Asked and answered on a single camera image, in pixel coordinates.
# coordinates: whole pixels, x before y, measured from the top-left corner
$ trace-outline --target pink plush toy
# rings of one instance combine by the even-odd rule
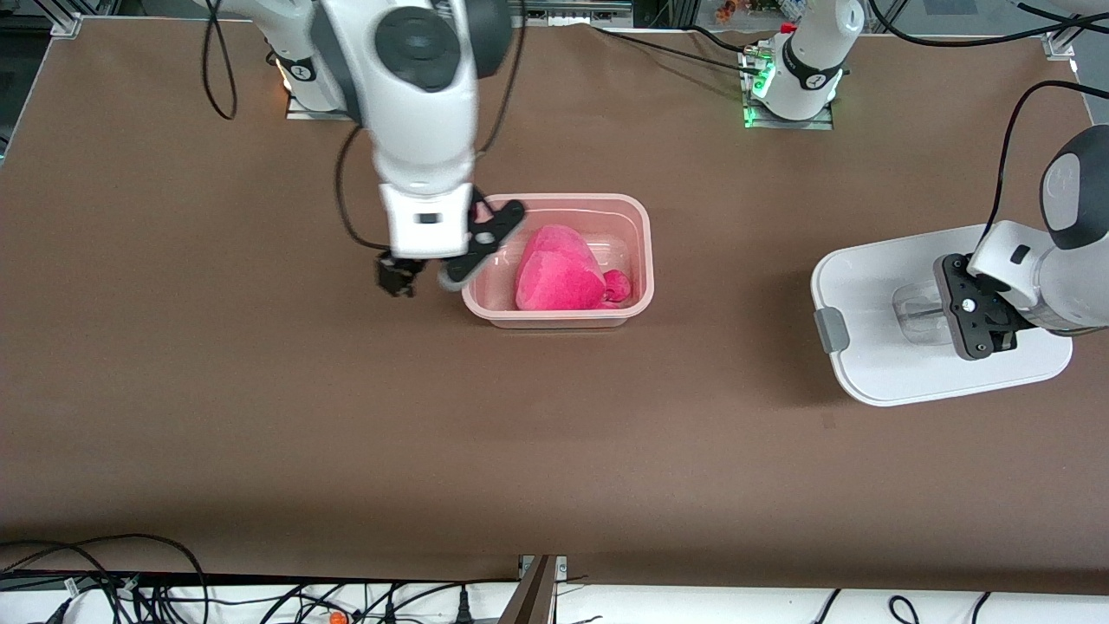
[[[581,234],[566,225],[543,225],[531,235],[516,273],[520,309],[619,307],[631,295],[621,270],[601,267]]]

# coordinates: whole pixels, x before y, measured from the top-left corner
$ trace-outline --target pink tray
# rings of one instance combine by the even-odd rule
[[[533,193],[491,195],[500,207],[510,198],[523,202],[528,215],[520,231],[489,258],[481,273],[462,288],[475,315],[509,330],[615,328],[639,315],[654,296],[651,223],[638,201],[619,194]],[[601,272],[619,268],[631,278],[632,294],[617,309],[522,311],[516,308],[516,268],[531,234],[543,225],[577,229],[592,249]]]

